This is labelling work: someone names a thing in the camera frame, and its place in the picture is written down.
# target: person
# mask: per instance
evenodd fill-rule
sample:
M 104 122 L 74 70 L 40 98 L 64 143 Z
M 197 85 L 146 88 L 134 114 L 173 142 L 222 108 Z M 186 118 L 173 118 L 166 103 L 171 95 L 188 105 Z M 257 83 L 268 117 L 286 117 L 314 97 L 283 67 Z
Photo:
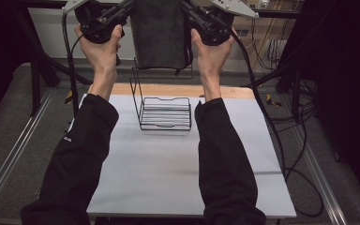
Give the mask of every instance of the person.
M 78 37 L 80 26 L 75 28 Z M 23 225 L 90 224 L 86 213 L 98 186 L 110 137 L 119 118 L 108 102 L 116 81 L 116 53 L 122 26 L 111 40 L 93 44 L 81 38 L 81 49 L 95 71 L 94 82 L 75 116 L 71 130 L 55 148 L 45 172 L 39 198 L 21 211 Z M 198 65 L 205 103 L 195 109 L 200 143 L 200 189 L 206 224 L 265 224 L 256 208 L 257 185 L 245 148 L 233 128 L 220 93 L 219 73 L 233 38 L 206 46 L 195 29 L 191 38 L 198 49 Z

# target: white table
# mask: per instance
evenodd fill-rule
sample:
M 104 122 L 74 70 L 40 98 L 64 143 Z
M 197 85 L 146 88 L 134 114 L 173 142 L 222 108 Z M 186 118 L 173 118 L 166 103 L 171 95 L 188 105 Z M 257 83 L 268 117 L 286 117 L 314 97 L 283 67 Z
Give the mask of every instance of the white table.
M 194 109 L 203 99 L 189 99 L 193 119 Z M 224 101 L 256 176 L 257 207 L 268 218 L 295 217 L 256 101 Z M 191 131 L 140 130 L 132 96 L 113 95 L 110 102 L 119 111 L 119 121 L 88 213 L 110 217 L 201 217 L 204 205 L 198 186 L 199 135 L 195 121 Z

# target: hand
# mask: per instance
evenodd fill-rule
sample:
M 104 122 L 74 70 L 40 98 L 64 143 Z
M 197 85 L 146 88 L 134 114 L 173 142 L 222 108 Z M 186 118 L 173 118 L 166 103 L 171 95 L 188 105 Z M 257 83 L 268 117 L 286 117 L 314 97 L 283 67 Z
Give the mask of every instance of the hand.
M 233 37 L 219 46 L 207 46 L 203 44 L 198 31 L 191 29 L 191 39 L 198 50 L 198 68 L 206 101 L 221 98 L 219 75 L 230 54 Z
M 78 37 L 82 35 L 81 26 L 75 27 Z M 81 50 L 95 71 L 93 85 L 89 89 L 90 94 L 101 96 L 108 100 L 116 81 L 116 53 L 121 45 L 118 43 L 122 36 L 122 25 L 116 25 L 112 30 L 111 39 L 103 44 L 95 44 L 85 37 L 80 39 Z

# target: black jacket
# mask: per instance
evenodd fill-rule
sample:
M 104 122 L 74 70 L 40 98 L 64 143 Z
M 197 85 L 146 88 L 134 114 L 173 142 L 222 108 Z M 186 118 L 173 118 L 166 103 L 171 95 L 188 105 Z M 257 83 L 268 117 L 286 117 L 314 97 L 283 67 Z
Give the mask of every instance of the black jacket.
M 57 145 L 39 199 L 22 211 L 23 225 L 90 224 L 86 209 L 98 187 L 118 112 L 87 95 L 72 129 Z M 206 224 L 264 224 L 255 207 L 257 186 L 248 157 L 221 98 L 199 104 L 200 189 Z

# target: black wire rack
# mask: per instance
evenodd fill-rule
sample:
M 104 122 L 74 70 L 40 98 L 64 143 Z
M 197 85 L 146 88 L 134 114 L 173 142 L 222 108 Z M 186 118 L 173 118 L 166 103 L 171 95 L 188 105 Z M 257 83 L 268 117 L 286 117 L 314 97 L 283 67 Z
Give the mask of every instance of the black wire rack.
M 141 130 L 191 130 L 191 104 L 188 97 L 144 97 L 137 61 L 129 79 Z M 192 79 L 191 76 L 181 79 Z

